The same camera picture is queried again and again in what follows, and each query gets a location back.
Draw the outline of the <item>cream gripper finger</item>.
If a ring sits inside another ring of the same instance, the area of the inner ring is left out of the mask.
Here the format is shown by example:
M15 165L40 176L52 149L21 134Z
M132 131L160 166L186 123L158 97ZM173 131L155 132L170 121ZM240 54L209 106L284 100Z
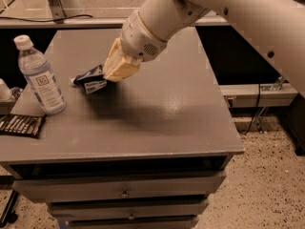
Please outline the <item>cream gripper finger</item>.
M109 52L109 55L104 63L103 73L105 77L111 77L118 69L122 59L121 43L119 38L115 38Z
M137 59L131 56L122 54L122 59L119 63L118 69L111 77L108 77L109 81L117 82L124 78L130 77L139 71L142 59Z

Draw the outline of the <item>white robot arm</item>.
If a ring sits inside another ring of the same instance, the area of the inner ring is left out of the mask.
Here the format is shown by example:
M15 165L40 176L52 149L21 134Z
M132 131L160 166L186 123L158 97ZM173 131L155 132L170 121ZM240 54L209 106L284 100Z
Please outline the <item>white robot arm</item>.
M294 0L146 0L114 40L104 77L117 82L135 74L175 33L211 11L305 96L305 6Z

